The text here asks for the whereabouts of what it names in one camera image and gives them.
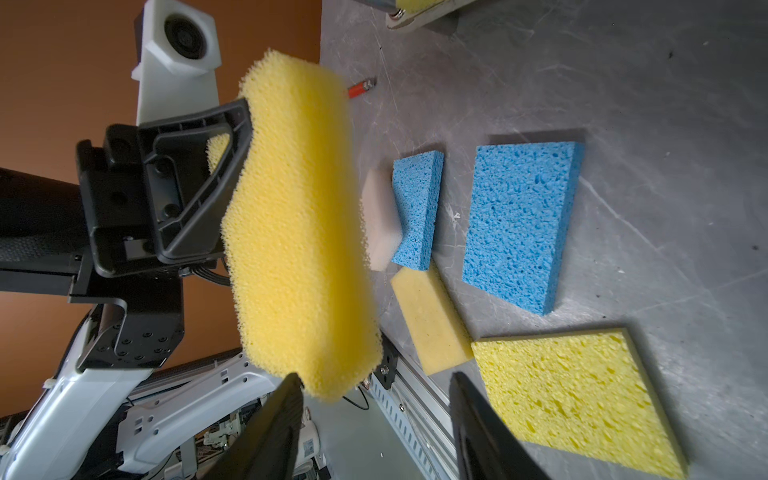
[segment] gray table surface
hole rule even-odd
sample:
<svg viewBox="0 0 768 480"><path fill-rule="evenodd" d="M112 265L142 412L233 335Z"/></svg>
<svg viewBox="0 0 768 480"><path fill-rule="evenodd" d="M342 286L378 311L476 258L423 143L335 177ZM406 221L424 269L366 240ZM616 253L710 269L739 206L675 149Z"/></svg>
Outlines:
<svg viewBox="0 0 768 480"><path fill-rule="evenodd" d="M379 79L351 102L361 178L445 152L432 255L473 338L626 326L690 478L768 478L765 2L478 0L446 36L325 0L321 52L349 84ZM542 317L461 281L475 147L569 140L586 152ZM373 274L382 328L415 356L397 269ZM526 448L554 480L653 478Z"/></svg>

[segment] black cable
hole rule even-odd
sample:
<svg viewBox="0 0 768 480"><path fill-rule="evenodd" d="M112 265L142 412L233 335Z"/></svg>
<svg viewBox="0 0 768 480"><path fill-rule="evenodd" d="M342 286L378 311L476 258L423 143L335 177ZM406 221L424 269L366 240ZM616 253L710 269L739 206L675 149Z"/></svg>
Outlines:
<svg viewBox="0 0 768 480"><path fill-rule="evenodd" d="M228 276L219 275L218 273L211 272L202 265L195 265L190 267L190 272L194 273L203 280L207 280L211 283L215 283L221 286L232 286L230 278Z"/></svg>
<svg viewBox="0 0 768 480"><path fill-rule="evenodd" d="M162 467L160 467L160 470L157 470L154 475L152 475L150 478L147 478L147 480L153 480L155 477L157 477L161 472L163 472L163 475L165 475L165 465L168 465L168 462L170 462L170 459L174 456L174 453L171 452L168 456L167 460L163 464Z"/></svg>
<svg viewBox="0 0 768 480"><path fill-rule="evenodd" d="M366 394L365 394L365 392L363 392L362 390L360 390L360 395L362 395L362 399L366 401L366 407L365 407L365 408L363 408L363 407L359 406L358 404L354 403L352 400L350 400L350 399L346 398L345 396L343 396L342 398L343 398L343 399L345 399L347 402L349 402L349 403L353 404L353 405L354 405L354 406L356 406L357 408L361 409L361 410L368 410L368 409L370 409L370 408L371 408L371 405L368 403L368 397L366 397Z"/></svg>

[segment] black plastic mount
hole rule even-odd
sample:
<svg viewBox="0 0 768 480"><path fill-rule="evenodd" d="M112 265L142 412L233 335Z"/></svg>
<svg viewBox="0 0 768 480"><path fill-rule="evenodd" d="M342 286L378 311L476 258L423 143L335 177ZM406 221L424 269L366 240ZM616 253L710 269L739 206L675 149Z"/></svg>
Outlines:
<svg viewBox="0 0 768 480"><path fill-rule="evenodd" d="M392 388L392 382L395 381L398 357L400 352L395 348L395 344L382 332L382 362L373 370L373 374L379 379L384 390Z"/></svg>
<svg viewBox="0 0 768 480"><path fill-rule="evenodd" d="M69 292L70 303L96 303L93 330L78 359L87 368L160 368L184 338L181 278L174 272L104 278L90 252Z"/></svg>
<svg viewBox="0 0 768 480"><path fill-rule="evenodd" d="M213 173L208 139L229 135ZM220 222L253 128L240 99L197 114L111 125L104 146L77 146L80 188L98 273L116 277L223 256Z"/></svg>

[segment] orange background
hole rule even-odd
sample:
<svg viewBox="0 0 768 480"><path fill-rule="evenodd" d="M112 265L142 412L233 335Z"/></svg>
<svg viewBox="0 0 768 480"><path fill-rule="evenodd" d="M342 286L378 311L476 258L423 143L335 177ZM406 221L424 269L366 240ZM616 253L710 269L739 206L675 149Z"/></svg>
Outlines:
<svg viewBox="0 0 768 480"><path fill-rule="evenodd" d="M219 99L267 48L317 62L320 0L187 0L216 19ZM0 167L77 183L74 146L101 145L110 124L133 124L137 0L0 5ZM0 417L32 407L88 311L63 296L0 293ZM184 280L186 334L167 366L240 345L229 289Z"/></svg>

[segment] porous yellow sponge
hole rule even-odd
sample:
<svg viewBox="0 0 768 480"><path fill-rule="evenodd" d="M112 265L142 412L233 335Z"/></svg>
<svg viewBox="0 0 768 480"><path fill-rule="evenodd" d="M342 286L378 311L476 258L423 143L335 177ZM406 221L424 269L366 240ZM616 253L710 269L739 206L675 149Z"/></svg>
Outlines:
<svg viewBox="0 0 768 480"><path fill-rule="evenodd" d="M397 8L402 8L408 13L417 13L440 2L443 0L397 0L395 4Z"/></svg>
<svg viewBox="0 0 768 480"><path fill-rule="evenodd" d="M297 372L311 395L337 400L382 358L346 88L268 51L240 96L253 140L221 224L240 340L266 371ZM214 140L214 158L217 149Z"/></svg>
<svg viewBox="0 0 768 480"><path fill-rule="evenodd" d="M491 405L518 439L685 478L627 330L481 340L472 349Z"/></svg>
<svg viewBox="0 0 768 480"><path fill-rule="evenodd" d="M404 266L392 278L402 315L427 375L472 359L470 339L435 262L425 272Z"/></svg>

